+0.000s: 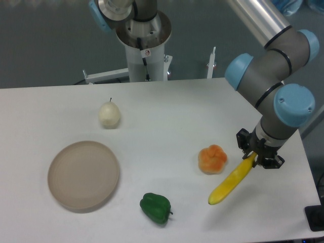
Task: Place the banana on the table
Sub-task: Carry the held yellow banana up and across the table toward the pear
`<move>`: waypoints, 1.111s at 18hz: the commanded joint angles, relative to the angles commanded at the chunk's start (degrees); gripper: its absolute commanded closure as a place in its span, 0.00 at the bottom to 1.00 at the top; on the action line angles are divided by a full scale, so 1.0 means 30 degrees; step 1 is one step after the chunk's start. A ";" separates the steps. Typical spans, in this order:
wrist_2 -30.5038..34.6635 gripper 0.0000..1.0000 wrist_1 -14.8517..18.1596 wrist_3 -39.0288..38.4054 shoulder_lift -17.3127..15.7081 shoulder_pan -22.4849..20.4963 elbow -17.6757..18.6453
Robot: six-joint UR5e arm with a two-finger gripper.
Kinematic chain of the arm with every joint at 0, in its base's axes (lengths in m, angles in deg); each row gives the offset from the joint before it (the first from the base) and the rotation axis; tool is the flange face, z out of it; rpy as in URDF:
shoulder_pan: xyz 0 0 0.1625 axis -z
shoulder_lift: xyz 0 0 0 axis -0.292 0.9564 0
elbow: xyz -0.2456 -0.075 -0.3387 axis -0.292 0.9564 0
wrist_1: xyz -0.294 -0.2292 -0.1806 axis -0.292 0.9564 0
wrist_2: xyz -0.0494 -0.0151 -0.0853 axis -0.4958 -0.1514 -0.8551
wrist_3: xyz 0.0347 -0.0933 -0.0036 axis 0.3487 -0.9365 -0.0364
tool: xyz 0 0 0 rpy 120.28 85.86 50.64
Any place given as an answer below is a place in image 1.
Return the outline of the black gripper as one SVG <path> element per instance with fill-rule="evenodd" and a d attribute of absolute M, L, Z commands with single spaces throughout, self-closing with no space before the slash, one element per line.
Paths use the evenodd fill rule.
<path fill-rule="evenodd" d="M 251 152 L 257 154 L 256 166 L 264 169 L 279 169 L 285 162 L 281 156 L 277 155 L 277 147 L 266 145 L 266 140 L 257 138 L 255 133 L 249 133 L 242 128 L 236 134 L 236 139 L 239 149 L 244 153 L 243 159 L 246 159 Z"/>

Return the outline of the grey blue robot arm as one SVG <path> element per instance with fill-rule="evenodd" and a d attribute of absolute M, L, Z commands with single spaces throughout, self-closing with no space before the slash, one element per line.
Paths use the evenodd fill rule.
<path fill-rule="evenodd" d="M 262 115 L 252 132 L 236 134 L 238 147 L 245 156 L 255 152 L 257 165 L 278 169 L 284 163 L 278 150 L 315 107 L 306 87 L 284 80 L 316 57 L 319 42 L 311 31 L 296 31 L 271 1 L 229 5 L 266 51 L 260 58 L 241 54 L 225 71 L 228 83 Z M 115 30 L 125 46 L 131 82 L 167 80 L 164 45 L 171 23 L 156 1 L 90 1 L 89 9 L 99 28 Z"/>

